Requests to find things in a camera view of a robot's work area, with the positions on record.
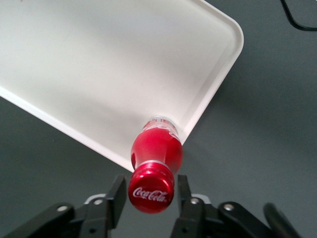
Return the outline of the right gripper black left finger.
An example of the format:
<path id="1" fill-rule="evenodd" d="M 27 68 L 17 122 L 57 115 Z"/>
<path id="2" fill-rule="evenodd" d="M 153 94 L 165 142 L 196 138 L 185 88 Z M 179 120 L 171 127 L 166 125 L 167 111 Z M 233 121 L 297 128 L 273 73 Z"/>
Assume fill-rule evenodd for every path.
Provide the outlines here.
<path id="1" fill-rule="evenodd" d="M 61 202 L 6 234 L 6 238 L 109 238 L 127 199 L 125 175 L 114 179 L 106 194 L 87 198 L 80 208 Z"/>

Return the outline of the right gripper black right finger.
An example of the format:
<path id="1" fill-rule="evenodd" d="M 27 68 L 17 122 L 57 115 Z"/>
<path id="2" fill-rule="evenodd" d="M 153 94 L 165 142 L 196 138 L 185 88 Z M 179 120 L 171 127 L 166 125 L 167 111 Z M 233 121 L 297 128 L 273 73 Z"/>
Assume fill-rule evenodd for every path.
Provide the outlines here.
<path id="1" fill-rule="evenodd" d="M 172 238 L 271 238 L 273 232 L 242 205 L 224 202 L 217 208 L 191 193 L 186 175 L 177 177 L 180 215 Z"/>

